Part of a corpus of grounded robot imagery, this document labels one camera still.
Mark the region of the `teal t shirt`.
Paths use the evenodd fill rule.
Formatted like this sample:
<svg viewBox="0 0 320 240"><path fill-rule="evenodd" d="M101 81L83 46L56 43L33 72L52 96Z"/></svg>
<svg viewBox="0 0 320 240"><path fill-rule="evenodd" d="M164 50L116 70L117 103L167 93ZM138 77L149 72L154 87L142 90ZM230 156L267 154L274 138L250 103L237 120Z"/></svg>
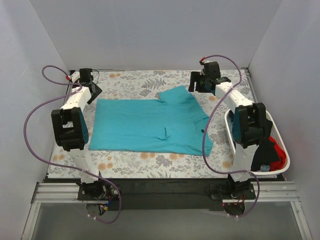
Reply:
<svg viewBox="0 0 320 240"><path fill-rule="evenodd" d="M209 156L208 119L183 85L158 99L98 99L89 148Z"/></svg>

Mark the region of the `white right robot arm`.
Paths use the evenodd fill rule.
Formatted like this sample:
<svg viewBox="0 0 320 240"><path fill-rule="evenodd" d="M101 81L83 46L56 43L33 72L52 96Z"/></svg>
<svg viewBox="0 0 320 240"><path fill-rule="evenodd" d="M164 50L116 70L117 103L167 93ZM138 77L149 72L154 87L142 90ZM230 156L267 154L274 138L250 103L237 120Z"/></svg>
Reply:
<svg viewBox="0 0 320 240"><path fill-rule="evenodd" d="M212 93L233 113L231 141L235 142L235 155L232 169L227 173L231 183L226 186L226 192L230 198L237 199L245 192L242 182L251 177L258 145L269 137L266 107L246 98L236 89L236 84L222 77L218 62L203 58L200 65L200 72L191 72L188 91Z"/></svg>

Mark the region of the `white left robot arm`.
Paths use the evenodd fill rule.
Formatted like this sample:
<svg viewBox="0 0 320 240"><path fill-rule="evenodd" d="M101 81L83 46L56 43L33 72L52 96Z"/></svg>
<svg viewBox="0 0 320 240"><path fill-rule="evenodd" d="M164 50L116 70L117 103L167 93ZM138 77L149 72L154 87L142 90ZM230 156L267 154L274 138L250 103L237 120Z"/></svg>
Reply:
<svg viewBox="0 0 320 240"><path fill-rule="evenodd" d="M94 83L91 68L74 71L68 78L72 83L81 86L73 87L72 95L65 104L51 112L54 137L56 144L62 147L70 155L75 166L81 169L81 183L92 184L98 180L99 171L94 167L88 150L90 135L83 110L102 90Z"/></svg>

